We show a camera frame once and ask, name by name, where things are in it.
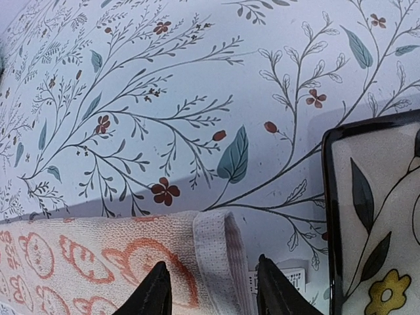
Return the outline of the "floral tablecloth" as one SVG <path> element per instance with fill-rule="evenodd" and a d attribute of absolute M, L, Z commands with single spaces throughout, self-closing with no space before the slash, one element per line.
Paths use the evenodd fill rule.
<path fill-rule="evenodd" d="M 227 210 L 331 314 L 324 134 L 413 110 L 418 1 L 2 1 L 1 226 Z"/>

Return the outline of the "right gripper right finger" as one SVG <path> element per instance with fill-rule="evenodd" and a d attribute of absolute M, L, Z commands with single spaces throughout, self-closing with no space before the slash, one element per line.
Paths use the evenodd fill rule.
<path fill-rule="evenodd" d="M 257 309 L 260 315 L 322 315 L 264 254 L 257 269 Z"/>

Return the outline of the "floral ceramic tray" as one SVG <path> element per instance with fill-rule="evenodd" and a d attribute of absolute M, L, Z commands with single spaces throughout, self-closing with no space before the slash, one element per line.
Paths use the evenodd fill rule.
<path fill-rule="evenodd" d="M 419 313 L 419 111 L 322 142 L 331 314 Z"/>

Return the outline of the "orange patterned towel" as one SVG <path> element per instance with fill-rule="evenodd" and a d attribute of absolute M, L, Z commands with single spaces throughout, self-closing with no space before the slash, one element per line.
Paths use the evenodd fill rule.
<path fill-rule="evenodd" d="M 156 263 L 174 314 L 252 314 L 247 257 L 227 210 L 1 226 L 2 314 L 112 314 Z"/>

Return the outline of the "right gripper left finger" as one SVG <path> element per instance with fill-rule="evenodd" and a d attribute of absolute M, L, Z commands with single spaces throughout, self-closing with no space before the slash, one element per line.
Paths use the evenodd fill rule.
<path fill-rule="evenodd" d="M 115 315 L 172 315 L 171 277 L 159 261 Z"/>

